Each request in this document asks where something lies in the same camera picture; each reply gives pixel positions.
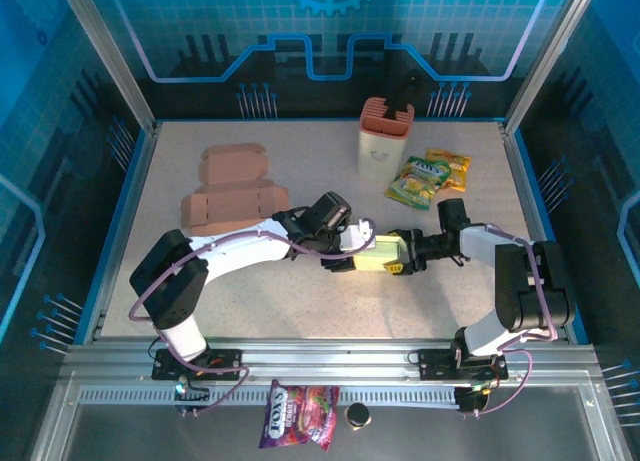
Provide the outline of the green paper box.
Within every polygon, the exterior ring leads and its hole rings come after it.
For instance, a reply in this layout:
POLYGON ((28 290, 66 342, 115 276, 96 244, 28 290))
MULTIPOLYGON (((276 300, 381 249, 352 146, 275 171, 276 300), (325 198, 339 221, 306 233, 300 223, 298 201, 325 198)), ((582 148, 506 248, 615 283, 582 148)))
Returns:
POLYGON ((389 262, 403 263, 406 243, 396 236, 377 235, 376 247, 355 255, 354 261, 357 271, 386 272, 383 265, 389 262))

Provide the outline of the brown cardboard box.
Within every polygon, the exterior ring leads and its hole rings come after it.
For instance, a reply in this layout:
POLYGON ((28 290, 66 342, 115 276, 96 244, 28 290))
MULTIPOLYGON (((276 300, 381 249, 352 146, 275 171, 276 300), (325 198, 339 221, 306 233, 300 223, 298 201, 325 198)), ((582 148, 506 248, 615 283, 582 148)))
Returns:
POLYGON ((268 178, 266 148, 258 143, 207 148, 200 186, 181 201, 181 226, 194 236, 237 231, 290 208, 289 191, 268 178))

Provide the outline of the green Fox's candy bag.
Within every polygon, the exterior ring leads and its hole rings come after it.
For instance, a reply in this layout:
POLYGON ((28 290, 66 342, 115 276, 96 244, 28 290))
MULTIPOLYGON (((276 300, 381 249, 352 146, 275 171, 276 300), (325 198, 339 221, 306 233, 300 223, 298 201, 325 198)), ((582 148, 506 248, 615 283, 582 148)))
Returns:
POLYGON ((418 210, 428 211, 436 192, 450 177, 445 161, 411 156, 386 189, 386 198, 418 210))

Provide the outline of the yellow candy bag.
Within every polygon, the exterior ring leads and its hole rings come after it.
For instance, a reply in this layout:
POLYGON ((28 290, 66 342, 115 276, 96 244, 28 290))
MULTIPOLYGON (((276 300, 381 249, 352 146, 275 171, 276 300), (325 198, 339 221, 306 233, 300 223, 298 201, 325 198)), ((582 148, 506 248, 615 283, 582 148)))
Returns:
POLYGON ((442 161, 449 166, 451 173, 443 183, 443 188, 452 188, 461 192, 466 191, 467 172, 472 163, 471 156, 460 155, 443 149, 429 148, 426 151, 426 159, 428 161, 442 161))

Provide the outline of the cream knife block pink top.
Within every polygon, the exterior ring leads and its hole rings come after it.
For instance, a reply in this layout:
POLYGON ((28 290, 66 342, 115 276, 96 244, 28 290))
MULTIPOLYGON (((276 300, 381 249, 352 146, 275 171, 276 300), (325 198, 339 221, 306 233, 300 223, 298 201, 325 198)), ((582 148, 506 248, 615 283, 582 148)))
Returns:
POLYGON ((366 100, 360 115, 358 174, 367 179, 391 183, 401 165, 410 136, 415 110, 411 104, 385 118, 385 99, 366 100))

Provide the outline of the black round cap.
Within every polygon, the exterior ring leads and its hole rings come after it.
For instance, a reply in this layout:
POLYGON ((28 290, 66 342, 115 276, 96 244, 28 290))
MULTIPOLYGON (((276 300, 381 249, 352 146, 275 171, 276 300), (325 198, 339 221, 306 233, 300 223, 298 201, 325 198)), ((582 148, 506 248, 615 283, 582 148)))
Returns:
POLYGON ((365 404, 355 402, 346 408, 345 418, 347 425, 352 430, 357 431, 364 428, 371 422, 371 413, 365 404))

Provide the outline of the purple Fox's berries candy bag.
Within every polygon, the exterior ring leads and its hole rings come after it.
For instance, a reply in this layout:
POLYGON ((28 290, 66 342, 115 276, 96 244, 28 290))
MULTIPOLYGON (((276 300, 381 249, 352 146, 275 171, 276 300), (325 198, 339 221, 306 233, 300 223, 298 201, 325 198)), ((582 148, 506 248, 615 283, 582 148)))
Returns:
POLYGON ((337 386, 283 385, 273 379, 259 448, 313 442, 328 452, 337 424, 339 395, 337 386))

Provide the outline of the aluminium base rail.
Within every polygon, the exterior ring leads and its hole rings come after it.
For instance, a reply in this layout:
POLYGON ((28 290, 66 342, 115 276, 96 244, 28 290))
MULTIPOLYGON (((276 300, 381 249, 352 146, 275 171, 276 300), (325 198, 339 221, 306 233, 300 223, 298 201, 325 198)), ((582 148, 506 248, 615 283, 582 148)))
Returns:
MULTIPOLYGON (((146 382, 152 370, 149 344, 143 338, 106 338, 73 346, 64 357, 60 375, 78 382, 146 382)), ((213 349, 241 350, 253 384, 273 378, 313 384, 416 384, 418 369, 409 362, 409 353, 449 347, 444 340, 424 339, 228 338, 212 339, 209 344, 213 349)), ((537 384, 561 384, 601 375, 595 350, 589 345, 528 342, 524 348, 533 359, 531 380, 537 384)))

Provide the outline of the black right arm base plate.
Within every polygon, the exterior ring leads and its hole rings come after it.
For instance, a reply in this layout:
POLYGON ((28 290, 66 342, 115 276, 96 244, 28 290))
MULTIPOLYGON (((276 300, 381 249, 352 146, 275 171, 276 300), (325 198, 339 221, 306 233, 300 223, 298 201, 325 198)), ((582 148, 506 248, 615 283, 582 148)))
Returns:
POLYGON ((416 366, 421 381, 505 381, 509 378, 504 356, 472 356, 451 349, 421 349, 416 366))

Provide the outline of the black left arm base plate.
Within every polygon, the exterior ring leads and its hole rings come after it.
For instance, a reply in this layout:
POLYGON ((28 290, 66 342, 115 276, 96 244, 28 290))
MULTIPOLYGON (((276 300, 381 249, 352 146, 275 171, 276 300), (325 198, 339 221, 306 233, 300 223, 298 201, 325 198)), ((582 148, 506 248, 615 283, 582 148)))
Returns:
POLYGON ((194 371, 181 364, 168 349, 160 349, 156 352, 151 378, 160 381, 177 381, 181 376, 189 381, 238 381, 238 371, 225 373, 205 373, 203 368, 226 369, 239 367, 242 351, 238 349, 209 348, 203 354, 191 360, 190 363, 199 367, 194 371))

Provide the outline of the aluminium frame post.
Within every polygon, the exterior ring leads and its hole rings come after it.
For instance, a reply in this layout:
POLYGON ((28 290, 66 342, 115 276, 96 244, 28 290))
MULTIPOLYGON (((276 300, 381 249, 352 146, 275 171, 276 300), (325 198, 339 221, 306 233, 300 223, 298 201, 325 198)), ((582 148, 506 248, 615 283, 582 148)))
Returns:
POLYGON ((66 1, 140 128, 146 135, 154 136, 157 130, 156 118, 96 4, 93 0, 66 1))
POLYGON ((553 25, 532 69, 526 75, 507 112, 504 131, 513 137, 525 115, 531 108, 553 67, 566 49, 580 20, 592 0, 567 0, 553 25))

